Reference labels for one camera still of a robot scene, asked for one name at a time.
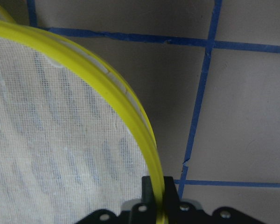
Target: gray tile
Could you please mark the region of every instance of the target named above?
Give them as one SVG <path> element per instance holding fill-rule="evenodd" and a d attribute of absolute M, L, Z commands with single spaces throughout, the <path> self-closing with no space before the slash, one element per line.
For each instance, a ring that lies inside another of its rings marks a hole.
<path fill-rule="evenodd" d="M 280 0 L 224 0 L 216 39 L 280 45 Z"/>
<path fill-rule="evenodd" d="M 37 0 L 40 26 L 207 38 L 212 0 Z"/>
<path fill-rule="evenodd" d="M 21 25 L 29 25 L 29 17 L 26 1 L 0 0 L 0 5 Z"/>
<path fill-rule="evenodd" d="M 187 179 L 280 183 L 280 54 L 214 50 Z"/>
<path fill-rule="evenodd" d="M 131 85 L 152 123 L 164 175 L 180 178 L 204 49 L 71 39 L 100 55 Z"/>
<path fill-rule="evenodd" d="M 186 185 L 183 198 L 200 202 L 208 214 L 229 206 L 266 224 L 280 224 L 280 189 Z"/>

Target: grid of blue tape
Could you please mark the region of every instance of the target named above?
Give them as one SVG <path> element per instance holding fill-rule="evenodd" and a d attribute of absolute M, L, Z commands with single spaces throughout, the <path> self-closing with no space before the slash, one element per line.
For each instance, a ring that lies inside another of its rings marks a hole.
<path fill-rule="evenodd" d="M 202 71 L 200 75 L 199 86 L 196 95 L 196 101 L 194 105 L 194 111 L 190 126 L 189 138 L 186 147 L 184 162 L 182 163 L 182 174 L 180 180 L 175 180 L 175 183 L 179 185 L 178 194 L 182 197 L 184 185 L 209 185 L 209 186 L 236 186 L 236 187 L 258 187 L 258 188 L 280 188 L 280 183 L 263 183 L 263 182 L 228 182 L 228 181 L 201 181 L 201 180 L 186 180 L 188 166 L 187 163 L 191 158 L 192 147 L 194 143 L 195 133 L 199 120 L 199 113 L 203 101 L 204 89 L 207 81 L 207 76 L 211 61 L 211 52 L 213 49 L 232 49 L 232 50 L 248 50 L 267 53 L 279 53 L 280 46 L 255 44 L 255 43 L 240 43 L 240 42 L 225 42 L 216 41 L 216 32 L 220 16 L 220 10 L 222 6 L 222 0 L 214 0 L 215 5 L 212 12 L 212 18 L 210 22 L 208 39 L 195 39 L 184 37 L 172 37 L 172 36 L 159 36 L 159 35 L 141 35 L 141 34 L 124 34 L 124 33 L 110 33 L 110 32 L 94 32 L 84 29 L 70 29 L 70 28 L 42 28 L 47 31 L 75 37 L 108 37 L 120 41 L 132 41 L 132 42 L 148 42 L 148 43 L 164 43 L 184 46 L 198 46 L 205 48 L 204 60 L 202 65 Z M 37 15 L 35 8 L 35 0 L 27 0 L 28 14 L 30 26 L 37 26 Z"/>

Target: black bracket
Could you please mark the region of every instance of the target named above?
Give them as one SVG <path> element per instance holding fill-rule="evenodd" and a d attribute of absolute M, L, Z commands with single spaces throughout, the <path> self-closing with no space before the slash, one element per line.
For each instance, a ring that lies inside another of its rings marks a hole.
<path fill-rule="evenodd" d="M 210 216 L 194 201 L 181 201 L 174 180 L 164 177 L 163 209 L 169 224 L 264 224 L 236 209 L 221 207 Z M 142 198 L 134 204 L 123 206 L 119 216 L 105 209 L 97 210 L 76 224 L 155 224 L 156 204 L 149 176 L 142 177 Z"/>

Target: blue painter's tape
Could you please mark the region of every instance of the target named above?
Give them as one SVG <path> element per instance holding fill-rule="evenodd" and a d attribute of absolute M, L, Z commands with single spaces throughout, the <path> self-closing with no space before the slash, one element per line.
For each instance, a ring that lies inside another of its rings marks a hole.
<path fill-rule="evenodd" d="M 218 27 L 221 5 L 222 5 L 222 0 L 215 0 L 215 5 L 214 5 L 213 12 L 212 12 L 211 21 L 210 21 L 208 41 L 207 41 L 206 48 L 205 48 L 204 60 L 203 60 L 203 64 L 202 64 L 202 70 L 201 70 L 201 75 L 200 75 L 200 80 L 199 80 L 199 85 L 198 85 L 198 90 L 197 90 L 197 95 L 196 95 L 196 100 L 195 100 L 195 105 L 194 105 L 194 111 L 193 111 L 193 116 L 192 116 L 192 121 L 191 121 L 191 126 L 190 126 L 188 143 L 187 143 L 187 147 L 186 147 L 184 162 L 182 164 L 182 175 L 181 175 L 180 183 L 178 186 L 178 194 L 179 194 L 180 198 L 182 198 L 184 185 L 185 185 L 185 181 L 186 181 L 186 177 L 187 177 L 187 173 L 188 173 L 187 162 L 191 158 L 192 148 L 193 148 L 193 144 L 194 144 L 194 138 L 195 138 L 196 129 L 197 129 L 198 120 L 199 120 L 199 114 L 200 114 L 201 105 L 202 105 L 202 101 L 203 101 L 206 80 L 207 80 L 207 76 L 208 76 L 209 68 L 210 68 L 211 52 L 213 50 L 214 43 L 215 43 L 215 37 L 216 37 L 216 32 L 217 32 L 217 27 Z"/>
<path fill-rule="evenodd" d="M 174 183 L 179 184 L 180 180 L 174 180 Z M 226 187 L 280 188 L 280 183 L 262 183 L 262 182 L 186 180 L 185 184 L 187 184 L 187 185 L 204 185 L 204 186 L 226 186 Z"/>
<path fill-rule="evenodd" d="M 248 51 L 259 51 L 259 52 L 279 53 L 280 54 L 280 46 L 256 44 L 256 43 L 215 41 L 214 48 L 232 49 L 232 50 L 248 50 Z"/>
<path fill-rule="evenodd" d="M 27 8 L 28 8 L 30 26 L 37 27 L 35 0 L 27 0 Z"/>
<path fill-rule="evenodd" d="M 141 34 L 123 34 L 110 32 L 94 32 L 85 29 L 69 29 L 69 28 L 44 28 L 45 30 L 65 36 L 74 37 L 109 37 L 120 41 L 132 42 L 148 42 L 148 43 L 167 43 L 185 46 L 206 47 L 207 40 L 173 37 L 173 36 L 157 36 L 157 35 L 141 35 Z"/>

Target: metal bolt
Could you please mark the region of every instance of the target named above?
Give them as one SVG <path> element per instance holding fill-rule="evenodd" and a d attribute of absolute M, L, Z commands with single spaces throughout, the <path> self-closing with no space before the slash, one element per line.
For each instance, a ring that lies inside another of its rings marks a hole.
<path fill-rule="evenodd" d="M 186 204 L 186 203 L 182 203 L 182 204 L 180 204 L 179 208 L 182 211 L 189 211 L 190 206 L 188 204 Z"/>
<path fill-rule="evenodd" d="M 104 222 L 107 221 L 110 218 L 110 216 L 108 214 L 103 214 L 99 217 L 99 220 Z"/>
<path fill-rule="evenodd" d="M 140 205 L 139 207 L 138 207 L 138 211 L 140 211 L 140 212 L 144 212 L 144 211 L 146 211 L 147 210 L 147 206 L 146 205 Z"/>
<path fill-rule="evenodd" d="M 231 217 L 231 214 L 230 214 L 230 212 L 223 210 L 223 211 L 220 212 L 220 216 L 222 218 L 226 218 L 227 219 L 227 218 Z"/>

